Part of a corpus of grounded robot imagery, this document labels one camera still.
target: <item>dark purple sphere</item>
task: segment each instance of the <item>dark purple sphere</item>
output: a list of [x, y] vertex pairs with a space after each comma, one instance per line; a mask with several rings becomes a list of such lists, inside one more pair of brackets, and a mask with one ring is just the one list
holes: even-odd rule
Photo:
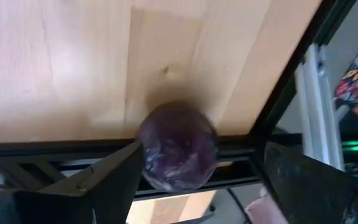
[[154, 109], [140, 126], [137, 138], [144, 147], [144, 177], [156, 189], [198, 189], [218, 164], [213, 126], [186, 103], [166, 103]]

